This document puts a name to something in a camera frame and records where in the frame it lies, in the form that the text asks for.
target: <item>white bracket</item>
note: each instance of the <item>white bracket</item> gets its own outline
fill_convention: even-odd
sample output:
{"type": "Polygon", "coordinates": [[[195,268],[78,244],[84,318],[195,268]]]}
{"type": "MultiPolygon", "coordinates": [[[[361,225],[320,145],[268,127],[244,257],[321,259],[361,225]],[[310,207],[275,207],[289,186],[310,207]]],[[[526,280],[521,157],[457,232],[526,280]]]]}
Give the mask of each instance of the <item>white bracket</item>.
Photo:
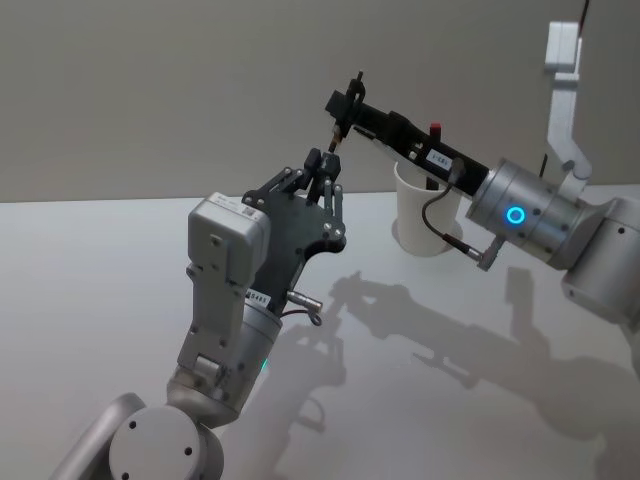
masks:
{"type": "Polygon", "coordinates": [[[591,178],[591,163],[573,140],[582,39],[579,24],[551,22],[545,69],[554,74],[547,142],[551,153],[568,171],[559,193],[577,199],[591,178]]]}

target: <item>black cable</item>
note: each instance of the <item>black cable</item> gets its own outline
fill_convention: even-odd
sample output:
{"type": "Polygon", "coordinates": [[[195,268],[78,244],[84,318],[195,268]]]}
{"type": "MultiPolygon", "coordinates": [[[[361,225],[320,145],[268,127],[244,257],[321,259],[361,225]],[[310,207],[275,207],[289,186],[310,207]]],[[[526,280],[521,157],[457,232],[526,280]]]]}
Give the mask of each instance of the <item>black cable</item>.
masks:
{"type": "Polygon", "coordinates": [[[424,202],[424,205],[422,206],[422,221],[424,222],[424,224],[427,226],[429,230],[431,230],[433,233],[438,235],[440,238],[444,238],[444,234],[440,230],[438,230],[436,227],[431,225],[431,223],[429,222],[429,219],[427,218],[427,208],[429,208],[431,205],[433,205],[437,201],[442,200],[450,191],[451,191],[451,184],[447,185],[447,188],[444,189],[444,192],[442,192],[440,195],[436,197],[433,197],[431,200],[424,202]]]}
{"type": "Polygon", "coordinates": [[[582,36],[582,30],[584,29],[584,24],[587,21],[587,13],[589,12],[589,4],[591,3],[591,0],[585,0],[584,1],[584,8],[582,9],[582,15],[580,16],[580,33],[579,35],[582,36]]]}
{"type": "Polygon", "coordinates": [[[280,318],[283,319],[284,317],[288,317],[289,315],[300,315],[300,314],[308,315],[309,320],[311,320],[311,323],[313,323],[316,327],[319,327],[322,325],[322,317],[320,315],[318,315],[315,312],[312,312],[311,310],[303,310],[301,308],[284,312],[282,315],[280,315],[280,318]]]}
{"type": "Polygon", "coordinates": [[[540,167],[540,175],[538,175],[540,178],[544,176],[544,171],[547,168],[547,160],[549,160],[549,155],[545,153],[542,159],[542,166],[540,167]]]}

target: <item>gray wall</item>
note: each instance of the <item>gray wall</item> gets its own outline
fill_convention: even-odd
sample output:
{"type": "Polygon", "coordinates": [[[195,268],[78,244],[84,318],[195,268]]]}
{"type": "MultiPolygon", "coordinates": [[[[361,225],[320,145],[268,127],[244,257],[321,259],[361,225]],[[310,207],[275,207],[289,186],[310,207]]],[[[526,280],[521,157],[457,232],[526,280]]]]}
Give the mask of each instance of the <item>gray wall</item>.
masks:
{"type": "MultiPolygon", "coordinates": [[[[581,8],[2,0],[0,201],[242,193],[326,147],[325,102],[359,68],[370,103],[425,128],[442,122],[445,141],[479,161],[506,156],[535,169],[547,24],[577,20],[581,8]]],[[[348,140],[347,190],[392,189],[391,163],[348,140]]]]}
{"type": "Polygon", "coordinates": [[[640,3],[591,2],[576,139],[601,183],[640,182],[640,3]]]}

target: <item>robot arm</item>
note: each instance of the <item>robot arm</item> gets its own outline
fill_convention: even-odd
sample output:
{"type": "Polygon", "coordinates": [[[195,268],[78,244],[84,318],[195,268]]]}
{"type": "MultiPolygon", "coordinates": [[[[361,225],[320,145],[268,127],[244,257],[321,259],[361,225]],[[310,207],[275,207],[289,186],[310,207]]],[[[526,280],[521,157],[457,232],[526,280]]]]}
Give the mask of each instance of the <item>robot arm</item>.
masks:
{"type": "Polygon", "coordinates": [[[311,257],[346,246],[339,173],[337,155],[313,149],[302,168],[283,169],[241,202],[216,193],[191,212],[193,320],[167,405],[146,407],[132,393],[114,400],[51,480],[220,478],[222,448],[210,429],[239,416],[286,304],[320,323],[322,305],[295,286],[311,257]]]}
{"type": "Polygon", "coordinates": [[[170,405],[208,428],[235,420],[287,302],[301,304],[319,323],[321,305],[295,285],[309,258],[346,245],[339,173],[337,155],[313,149],[303,168],[283,169],[242,203],[214,194],[191,213],[194,313],[168,385],[170,405]],[[306,197],[296,195],[307,189],[306,197]]]}
{"type": "MultiPolygon", "coordinates": [[[[573,103],[568,105],[572,115],[573,103]]],[[[488,270],[502,244],[510,242],[565,270],[562,288],[569,300],[625,326],[633,336],[640,320],[640,202],[615,198],[590,205],[576,198],[581,187],[573,180],[558,188],[507,160],[490,170],[443,143],[439,130],[423,132],[395,112],[387,114],[364,103],[354,108],[347,95],[337,91],[326,110],[343,136],[353,127],[394,159],[421,168],[445,185],[445,191],[471,199],[467,217],[495,234],[490,247],[481,253],[449,234],[440,236],[479,267],[488,270]]],[[[582,173],[590,170],[571,171],[567,177],[582,173]]],[[[429,226],[425,215],[423,220],[429,226]]]]}

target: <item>black bracket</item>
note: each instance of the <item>black bracket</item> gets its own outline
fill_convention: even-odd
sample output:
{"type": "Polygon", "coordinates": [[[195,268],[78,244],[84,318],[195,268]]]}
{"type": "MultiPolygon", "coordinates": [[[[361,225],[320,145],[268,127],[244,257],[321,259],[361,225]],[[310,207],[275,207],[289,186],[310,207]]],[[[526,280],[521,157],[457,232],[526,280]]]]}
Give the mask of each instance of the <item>black bracket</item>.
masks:
{"type": "Polygon", "coordinates": [[[449,177],[447,163],[459,158],[464,162],[464,174],[453,186],[460,193],[473,197],[489,174],[489,169],[440,141],[439,131],[437,135],[429,135],[398,113],[387,114],[363,103],[364,85],[361,87],[362,95],[354,100],[354,82],[362,83],[360,80],[351,80],[351,93],[349,90],[344,94],[333,92],[325,107],[336,119],[336,125],[340,126],[341,131],[344,130],[342,136],[345,137],[353,127],[359,134],[386,145],[397,155],[443,182],[447,182],[449,177]]]}
{"type": "Polygon", "coordinates": [[[347,240],[342,221],[340,158],[312,149],[303,168],[285,168],[243,203],[269,217],[271,237],[267,259],[251,288],[271,298],[268,309],[281,315],[287,292],[293,290],[307,261],[322,252],[338,253],[347,240]],[[306,198],[296,194],[309,189],[306,198]],[[318,205],[324,197],[324,205],[318,205]]]}

